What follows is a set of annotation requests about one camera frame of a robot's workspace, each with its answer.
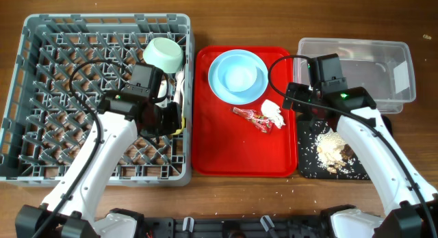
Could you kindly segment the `yellow plastic cup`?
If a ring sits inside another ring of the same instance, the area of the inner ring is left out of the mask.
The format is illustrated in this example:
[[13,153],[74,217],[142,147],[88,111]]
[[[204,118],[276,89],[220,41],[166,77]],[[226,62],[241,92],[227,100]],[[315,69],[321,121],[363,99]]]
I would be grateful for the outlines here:
[[182,117],[181,118],[181,128],[177,129],[172,135],[174,135],[174,136],[180,135],[181,133],[183,133],[184,128],[185,128],[185,118]]

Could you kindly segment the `white plastic fork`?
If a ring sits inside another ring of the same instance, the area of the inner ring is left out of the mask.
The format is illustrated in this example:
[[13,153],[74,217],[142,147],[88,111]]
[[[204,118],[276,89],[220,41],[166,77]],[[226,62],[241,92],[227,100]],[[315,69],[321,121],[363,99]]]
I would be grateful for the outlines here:
[[173,101],[178,104],[181,102],[181,87],[183,80],[184,80],[184,71],[180,70],[175,75],[176,86],[175,86],[175,95],[173,98]]

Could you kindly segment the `green bowl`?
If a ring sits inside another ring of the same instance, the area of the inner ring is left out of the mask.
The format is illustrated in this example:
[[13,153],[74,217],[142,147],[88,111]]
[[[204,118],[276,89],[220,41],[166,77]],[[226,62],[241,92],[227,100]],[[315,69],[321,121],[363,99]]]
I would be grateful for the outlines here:
[[143,51],[143,59],[147,64],[154,65],[167,74],[172,74],[182,69],[183,50],[171,39],[154,38]]

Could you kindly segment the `white plastic spoon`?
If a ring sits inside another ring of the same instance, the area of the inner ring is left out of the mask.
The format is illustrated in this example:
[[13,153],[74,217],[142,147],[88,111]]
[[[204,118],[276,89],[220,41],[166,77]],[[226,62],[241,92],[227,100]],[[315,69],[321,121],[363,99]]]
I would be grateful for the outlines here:
[[181,116],[185,118],[185,78],[181,81]]

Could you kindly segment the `rice and food scraps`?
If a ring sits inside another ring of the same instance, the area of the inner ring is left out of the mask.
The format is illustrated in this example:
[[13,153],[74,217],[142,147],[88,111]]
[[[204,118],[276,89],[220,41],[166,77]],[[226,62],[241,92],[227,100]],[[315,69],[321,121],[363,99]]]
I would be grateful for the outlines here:
[[318,165],[330,174],[349,174],[350,156],[346,154],[347,143],[339,133],[329,130],[316,137]]

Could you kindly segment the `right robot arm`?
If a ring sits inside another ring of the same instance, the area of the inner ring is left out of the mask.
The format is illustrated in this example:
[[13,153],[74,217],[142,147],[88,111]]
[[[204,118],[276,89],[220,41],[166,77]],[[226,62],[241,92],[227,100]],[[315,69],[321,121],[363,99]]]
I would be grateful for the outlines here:
[[363,87],[349,88],[337,54],[306,58],[309,84],[289,83],[287,109],[327,121],[374,184],[384,217],[346,205],[322,212],[329,237],[436,237],[437,190],[411,165]]

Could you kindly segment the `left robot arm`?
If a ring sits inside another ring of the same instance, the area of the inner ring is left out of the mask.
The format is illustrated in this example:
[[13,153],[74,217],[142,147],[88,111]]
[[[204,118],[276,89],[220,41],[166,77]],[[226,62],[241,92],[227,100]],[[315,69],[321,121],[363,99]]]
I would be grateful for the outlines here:
[[149,237],[144,215],[113,209],[95,219],[105,187],[123,153],[139,137],[154,144],[181,128],[181,107],[159,89],[169,75],[136,63],[131,79],[119,90],[104,92],[96,109],[81,105],[93,125],[62,180],[39,207],[23,205],[15,219],[17,237]]

